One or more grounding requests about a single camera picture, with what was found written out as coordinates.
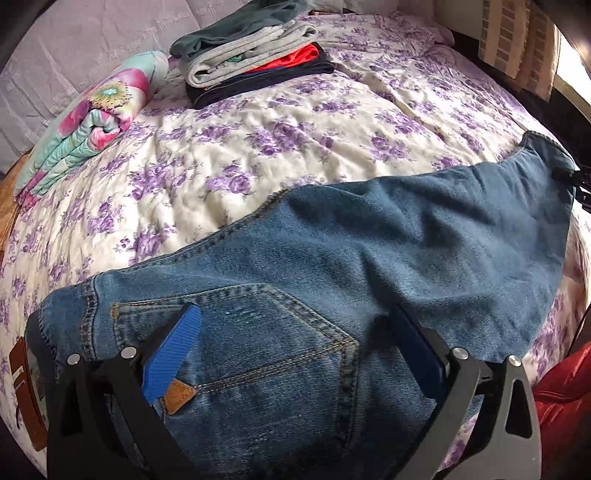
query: red jacket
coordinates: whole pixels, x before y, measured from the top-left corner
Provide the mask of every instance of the red jacket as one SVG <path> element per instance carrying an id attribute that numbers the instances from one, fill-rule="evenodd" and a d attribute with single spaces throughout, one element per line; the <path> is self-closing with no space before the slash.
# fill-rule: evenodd
<path id="1" fill-rule="evenodd" d="M 546 373 L 533 390 L 544 473 L 568 454 L 579 424 L 591 415 L 591 342 Z"/>

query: blue gripper pad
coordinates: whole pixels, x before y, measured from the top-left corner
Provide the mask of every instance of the blue gripper pad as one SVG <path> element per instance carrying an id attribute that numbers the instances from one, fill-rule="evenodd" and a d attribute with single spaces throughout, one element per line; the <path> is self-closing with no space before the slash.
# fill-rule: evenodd
<path id="1" fill-rule="evenodd" d="M 201 309 L 187 303 L 183 310 L 176 325 L 144 366 L 142 393 L 150 404 L 166 393 L 201 331 Z"/>

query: jeans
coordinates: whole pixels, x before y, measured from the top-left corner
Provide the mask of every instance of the jeans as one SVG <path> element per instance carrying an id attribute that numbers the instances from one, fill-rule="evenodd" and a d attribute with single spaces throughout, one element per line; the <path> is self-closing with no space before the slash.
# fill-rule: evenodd
<path id="1" fill-rule="evenodd" d="M 54 291 L 27 341 L 59 376 L 71 353 L 111 358 L 195 302 L 177 378 L 196 395 L 154 408 L 201 472 L 380 479 L 434 407 L 393 305 L 476 358 L 525 354 L 564 262 L 574 190 L 555 167 L 574 163 L 528 132 L 499 164 L 283 191 L 173 254 Z"/>

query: folded clothes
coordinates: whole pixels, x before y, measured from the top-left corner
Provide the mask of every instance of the folded clothes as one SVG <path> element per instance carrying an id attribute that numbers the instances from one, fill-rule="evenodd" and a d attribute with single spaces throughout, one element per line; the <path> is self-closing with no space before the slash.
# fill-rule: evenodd
<path id="1" fill-rule="evenodd" d="M 170 47 L 170 54 L 189 62 L 212 48 L 264 27 L 287 23 L 306 12 L 307 8 L 307 0 L 252 0 L 213 25 L 179 38 Z"/>
<path id="2" fill-rule="evenodd" d="M 191 99 L 193 107 L 200 110 L 207 105 L 238 95 L 239 93 L 251 92 L 304 75 L 333 73 L 335 68 L 326 58 L 326 53 L 324 53 L 322 47 L 317 43 L 313 43 L 312 45 L 318 50 L 318 57 L 314 60 L 289 68 L 280 67 L 254 72 L 258 74 L 249 72 L 238 75 L 209 89 L 195 88 L 187 84 L 187 95 Z"/>
<path id="3" fill-rule="evenodd" d="M 299 50 L 290 53 L 280 59 L 270 61 L 256 69 L 249 70 L 248 73 L 261 72 L 263 70 L 274 69 L 276 67 L 295 67 L 310 60 L 318 58 L 318 48 L 312 43 L 300 48 Z"/>
<path id="4" fill-rule="evenodd" d="M 13 190 L 18 203 L 31 207 L 58 179 L 125 132 L 167 73 L 164 53 L 140 53 L 79 95 L 33 148 Z"/>
<path id="5" fill-rule="evenodd" d="M 317 35 L 314 25 L 292 20 L 213 48 L 179 66 L 185 81 L 207 88 L 280 59 L 310 44 Z"/>

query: black folded clothing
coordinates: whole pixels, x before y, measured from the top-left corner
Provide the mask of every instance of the black folded clothing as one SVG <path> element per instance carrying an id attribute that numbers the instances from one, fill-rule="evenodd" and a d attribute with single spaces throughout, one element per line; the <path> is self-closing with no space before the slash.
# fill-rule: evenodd
<path id="1" fill-rule="evenodd" d="M 193 108 L 201 108 L 219 102 L 226 98 L 238 95 L 239 93 L 251 92 L 264 87 L 270 87 L 277 83 L 302 77 L 304 75 L 313 75 L 317 73 L 333 73 L 335 67 L 326 58 L 326 53 L 317 43 L 313 43 L 318 48 L 318 57 L 294 67 L 269 69 L 254 73 L 244 73 L 226 80 L 218 85 L 208 89 L 195 88 L 186 84 L 187 95 L 191 99 Z"/>

